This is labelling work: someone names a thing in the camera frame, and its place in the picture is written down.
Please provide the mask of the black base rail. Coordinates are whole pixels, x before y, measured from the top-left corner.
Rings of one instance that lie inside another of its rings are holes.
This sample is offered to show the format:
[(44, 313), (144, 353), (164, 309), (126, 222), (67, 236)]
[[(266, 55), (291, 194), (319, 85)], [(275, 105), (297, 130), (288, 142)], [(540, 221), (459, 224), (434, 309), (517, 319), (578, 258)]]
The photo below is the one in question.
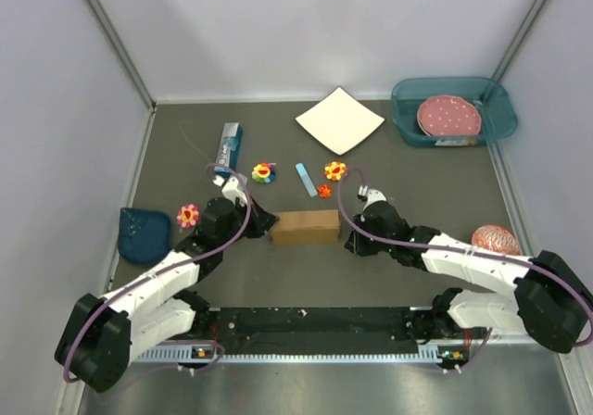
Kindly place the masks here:
[(486, 329), (462, 329), (430, 309), (220, 308), (199, 312), (187, 333), (172, 343), (216, 342), (226, 353), (410, 353), (431, 341), (464, 344)]

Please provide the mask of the blue toothpaste box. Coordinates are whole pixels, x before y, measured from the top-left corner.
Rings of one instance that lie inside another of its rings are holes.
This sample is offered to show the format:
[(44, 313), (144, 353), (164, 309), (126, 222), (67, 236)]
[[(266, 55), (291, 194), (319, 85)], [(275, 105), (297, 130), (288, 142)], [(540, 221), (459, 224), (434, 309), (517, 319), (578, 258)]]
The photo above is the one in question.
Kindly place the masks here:
[(223, 126), (214, 172), (224, 179), (235, 170), (242, 142), (243, 129), (239, 122), (226, 122)]

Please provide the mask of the dark blue dish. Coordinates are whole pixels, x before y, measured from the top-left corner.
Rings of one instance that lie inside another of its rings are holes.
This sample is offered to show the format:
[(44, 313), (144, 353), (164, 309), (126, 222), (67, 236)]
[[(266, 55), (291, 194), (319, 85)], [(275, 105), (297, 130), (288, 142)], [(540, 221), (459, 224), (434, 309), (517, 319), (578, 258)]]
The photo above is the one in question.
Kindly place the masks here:
[(118, 252), (134, 265), (155, 265), (172, 250), (171, 229), (170, 218), (161, 211), (122, 207)]

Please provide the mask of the teal plastic bin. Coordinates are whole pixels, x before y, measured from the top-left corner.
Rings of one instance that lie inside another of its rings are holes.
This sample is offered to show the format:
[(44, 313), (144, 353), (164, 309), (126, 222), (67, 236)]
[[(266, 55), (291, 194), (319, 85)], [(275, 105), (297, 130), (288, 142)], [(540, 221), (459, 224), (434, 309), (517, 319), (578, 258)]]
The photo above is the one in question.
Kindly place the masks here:
[[(421, 130), (416, 119), (420, 104), (441, 94), (459, 96), (477, 108), (482, 118), (478, 135), (434, 137)], [(392, 91), (391, 109), (393, 121), (404, 141), (418, 148), (485, 146), (511, 136), (518, 126), (507, 91), (499, 83), (484, 77), (404, 80)]]

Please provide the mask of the pink patterned bowl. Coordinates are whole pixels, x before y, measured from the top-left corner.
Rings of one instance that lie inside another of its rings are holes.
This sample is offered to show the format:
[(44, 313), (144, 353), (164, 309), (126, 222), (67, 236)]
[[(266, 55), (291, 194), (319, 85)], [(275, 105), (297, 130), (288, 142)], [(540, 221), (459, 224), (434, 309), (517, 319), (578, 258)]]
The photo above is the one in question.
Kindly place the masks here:
[(514, 235), (498, 225), (488, 224), (477, 228), (473, 232), (471, 244), (500, 254), (521, 254), (521, 248)]

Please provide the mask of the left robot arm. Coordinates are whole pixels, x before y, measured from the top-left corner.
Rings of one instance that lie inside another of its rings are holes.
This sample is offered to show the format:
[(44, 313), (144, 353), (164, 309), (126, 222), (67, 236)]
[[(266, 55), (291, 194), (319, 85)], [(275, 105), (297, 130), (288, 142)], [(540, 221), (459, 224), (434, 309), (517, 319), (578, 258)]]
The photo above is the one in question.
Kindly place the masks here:
[(210, 316), (189, 287), (221, 264), (227, 247), (243, 237), (264, 236), (278, 220), (255, 200), (242, 205), (212, 199), (195, 229), (155, 267), (105, 295), (82, 296), (55, 352), (64, 381), (82, 381), (103, 393), (152, 347), (182, 333), (204, 335)]

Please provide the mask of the light blue stick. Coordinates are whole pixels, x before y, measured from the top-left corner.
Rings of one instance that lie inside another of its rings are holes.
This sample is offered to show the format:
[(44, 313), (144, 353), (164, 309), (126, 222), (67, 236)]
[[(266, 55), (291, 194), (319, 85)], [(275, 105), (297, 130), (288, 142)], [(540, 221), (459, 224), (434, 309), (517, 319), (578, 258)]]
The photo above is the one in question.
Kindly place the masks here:
[(305, 165), (303, 163), (296, 163), (295, 165), (296, 168), (296, 172), (298, 174), (298, 177), (300, 178), (300, 180), (302, 181), (307, 193), (309, 194), (310, 197), (315, 197), (318, 195), (318, 190), (313, 182), (313, 180), (310, 178), (309, 173), (305, 167)]

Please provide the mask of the white square plate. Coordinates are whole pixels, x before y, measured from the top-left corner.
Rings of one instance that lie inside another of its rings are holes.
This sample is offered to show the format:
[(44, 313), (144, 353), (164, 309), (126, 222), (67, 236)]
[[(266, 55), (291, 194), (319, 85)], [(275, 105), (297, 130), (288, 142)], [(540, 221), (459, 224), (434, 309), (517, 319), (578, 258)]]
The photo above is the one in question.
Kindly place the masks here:
[(338, 156), (362, 143), (384, 121), (342, 87), (296, 117), (311, 137)]

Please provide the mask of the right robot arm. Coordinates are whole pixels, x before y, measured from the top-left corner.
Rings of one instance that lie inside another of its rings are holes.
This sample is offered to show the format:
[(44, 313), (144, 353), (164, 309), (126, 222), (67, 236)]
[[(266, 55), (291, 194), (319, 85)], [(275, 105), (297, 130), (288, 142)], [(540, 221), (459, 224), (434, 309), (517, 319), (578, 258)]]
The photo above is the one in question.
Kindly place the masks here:
[(410, 226), (385, 200), (348, 217), (346, 248), (360, 257), (386, 252), (397, 263), (455, 277), (481, 292), (452, 289), (433, 303), (432, 323), (445, 336), (487, 328), (524, 333), (566, 354), (586, 344), (592, 294), (564, 259), (546, 250), (535, 257), (501, 255), (456, 240), (437, 229)]

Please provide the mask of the orange plush flower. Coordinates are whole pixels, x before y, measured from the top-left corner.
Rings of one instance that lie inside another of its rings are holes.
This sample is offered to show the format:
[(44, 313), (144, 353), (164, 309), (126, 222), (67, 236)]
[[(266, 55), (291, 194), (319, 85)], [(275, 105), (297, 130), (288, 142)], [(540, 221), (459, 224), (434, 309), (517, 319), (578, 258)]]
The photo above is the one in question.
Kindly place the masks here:
[(328, 181), (339, 182), (347, 172), (344, 162), (332, 161), (324, 166), (324, 175)]

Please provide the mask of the brown cardboard box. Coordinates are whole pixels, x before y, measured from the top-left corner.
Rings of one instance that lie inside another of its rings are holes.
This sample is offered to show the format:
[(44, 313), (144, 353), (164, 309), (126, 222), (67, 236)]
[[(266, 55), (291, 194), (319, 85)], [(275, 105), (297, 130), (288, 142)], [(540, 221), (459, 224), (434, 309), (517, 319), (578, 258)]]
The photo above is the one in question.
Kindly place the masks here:
[(275, 245), (336, 244), (341, 233), (337, 209), (284, 211), (270, 229)]

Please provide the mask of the pink dotted plate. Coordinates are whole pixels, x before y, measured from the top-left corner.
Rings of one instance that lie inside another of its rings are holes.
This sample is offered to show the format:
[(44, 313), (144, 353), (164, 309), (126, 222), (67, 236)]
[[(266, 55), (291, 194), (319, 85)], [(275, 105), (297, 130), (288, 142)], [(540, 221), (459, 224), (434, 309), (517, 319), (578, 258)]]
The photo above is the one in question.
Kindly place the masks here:
[(416, 114), (421, 130), (430, 136), (474, 136), (482, 129), (477, 108), (463, 98), (441, 94), (422, 102)]

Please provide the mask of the rainbow plush flower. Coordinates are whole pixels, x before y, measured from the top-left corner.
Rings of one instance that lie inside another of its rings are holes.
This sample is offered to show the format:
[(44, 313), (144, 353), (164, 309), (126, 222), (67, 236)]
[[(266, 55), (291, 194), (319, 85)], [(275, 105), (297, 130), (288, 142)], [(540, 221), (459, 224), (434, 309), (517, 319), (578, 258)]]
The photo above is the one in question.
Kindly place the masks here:
[(269, 184), (275, 181), (276, 168), (274, 163), (262, 162), (257, 164), (251, 171), (251, 178), (262, 184)]

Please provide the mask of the orange red small toy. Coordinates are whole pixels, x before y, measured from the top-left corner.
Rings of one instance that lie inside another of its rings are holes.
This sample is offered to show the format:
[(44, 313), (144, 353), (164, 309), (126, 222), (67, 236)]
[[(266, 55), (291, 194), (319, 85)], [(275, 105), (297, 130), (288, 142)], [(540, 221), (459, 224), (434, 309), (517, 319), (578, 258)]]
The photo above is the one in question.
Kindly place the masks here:
[(330, 198), (332, 196), (332, 187), (329, 184), (321, 184), (317, 187), (320, 198)]

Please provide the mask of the pink plush flower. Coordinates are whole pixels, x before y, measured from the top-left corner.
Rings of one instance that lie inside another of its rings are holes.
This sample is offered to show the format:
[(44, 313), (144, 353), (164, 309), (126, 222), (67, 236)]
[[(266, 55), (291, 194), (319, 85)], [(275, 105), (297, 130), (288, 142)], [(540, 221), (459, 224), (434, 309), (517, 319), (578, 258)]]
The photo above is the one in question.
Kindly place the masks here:
[(177, 225), (183, 229), (192, 229), (198, 224), (200, 218), (199, 209), (194, 204), (186, 204), (177, 213)]

